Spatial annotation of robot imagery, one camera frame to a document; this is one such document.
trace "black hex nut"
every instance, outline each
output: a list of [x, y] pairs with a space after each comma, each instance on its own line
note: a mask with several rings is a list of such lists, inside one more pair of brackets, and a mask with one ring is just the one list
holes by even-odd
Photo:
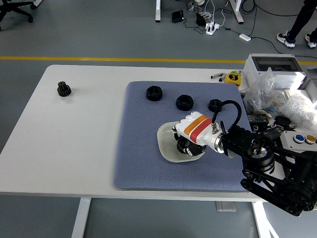
[[219, 99], [212, 99], [209, 102], [208, 109], [214, 113], [221, 103], [222, 101], [220, 101]]
[[181, 111], [189, 111], [194, 105], [194, 100], [189, 95], [180, 95], [176, 99], [176, 106]]
[[158, 86], [151, 86], [147, 89], [147, 98], [150, 101], [158, 101], [163, 96], [162, 89]]

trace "blue mat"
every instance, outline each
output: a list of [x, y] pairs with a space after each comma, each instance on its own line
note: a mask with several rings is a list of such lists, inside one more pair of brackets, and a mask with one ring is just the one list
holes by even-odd
[[[163, 98], [157, 102], [146, 97], [146, 89], [152, 85], [161, 87], [163, 91]], [[205, 155], [196, 161], [173, 163], [161, 155], [158, 128], [167, 122], [180, 121], [191, 112], [177, 109], [176, 99], [182, 94], [193, 98], [191, 111], [210, 118], [213, 116], [208, 109], [211, 99], [234, 100], [244, 108], [234, 84], [131, 82], [126, 89], [114, 185], [123, 189], [244, 191], [240, 185], [244, 176], [239, 156], [230, 159], [207, 148]], [[217, 122], [223, 120], [228, 129], [236, 115], [235, 106], [226, 105], [218, 114]], [[238, 125], [250, 130], [244, 110]]]

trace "red stripe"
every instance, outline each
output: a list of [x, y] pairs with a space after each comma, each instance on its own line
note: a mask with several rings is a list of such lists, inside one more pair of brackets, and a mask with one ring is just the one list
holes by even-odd
[[199, 124], [198, 127], [195, 128], [195, 130], [193, 130], [193, 132], [190, 134], [190, 139], [196, 143], [197, 137], [198, 135], [207, 127], [211, 124], [211, 119], [207, 118], [206, 120], [204, 120], [202, 123]]

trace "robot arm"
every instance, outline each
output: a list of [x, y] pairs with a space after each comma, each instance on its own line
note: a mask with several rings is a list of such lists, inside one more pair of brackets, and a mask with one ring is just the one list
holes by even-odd
[[[230, 103], [237, 107], [238, 117], [226, 131], [223, 123], [219, 127], [215, 118], [221, 107]], [[206, 150], [207, 145], [231, 158], [239, 155], [242, 173], [246, 177], [241, 180], [241, 185], [246, 190], [294, 216], [313, 210], [317, 204], [317, 152], [296, 153], [276, 147], [267, 137], [237, 126], [240, 116], [241, 107], [232, 101], [223, 102], [212, 119], [192, 112], [173, 128], [178, 150], [198, 155]], [[286, 156], [293, 158], [295, 163], [287, 161]], [[272, 176], [275, 162], [288, 170], [284, 179]]]

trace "white sneaker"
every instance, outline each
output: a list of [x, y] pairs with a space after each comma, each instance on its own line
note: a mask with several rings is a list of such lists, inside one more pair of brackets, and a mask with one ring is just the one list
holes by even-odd
[[286, 45], [288, 48], [294, 48], [295, 47], [295, 40], [290, 40], [288, 38], [288, 31], [286, 31], [285, 34], [279, 33], [276, 38], [278, 41], [282, 42], [284, 45]]
[[309, 48], [315, 48], [316, 47], [317, 39], [313, 39], [311, 34], [307, 34], [305, 36], [305, 40], [308, 42], [308, 47]]

